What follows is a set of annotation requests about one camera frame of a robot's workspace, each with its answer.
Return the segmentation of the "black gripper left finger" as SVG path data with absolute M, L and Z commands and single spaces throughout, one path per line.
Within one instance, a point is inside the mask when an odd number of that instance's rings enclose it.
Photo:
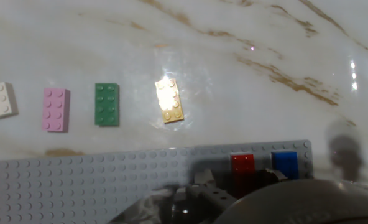
M 194 183 L 186 187 L 186 193 L 193 199 L 200 200 L 206 207 L 223 212 L 237 202 L 237 199 L 216 185 L 210 169 L 197 172 Z

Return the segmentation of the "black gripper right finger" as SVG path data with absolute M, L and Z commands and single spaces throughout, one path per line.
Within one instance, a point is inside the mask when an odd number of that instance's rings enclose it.
M 266 187 L 269 185 L 277 184 L 280 182 L 288 181 L 288 177 L 285 176 L 279 170 L 264 169 L 258 171 L 258 186 Z

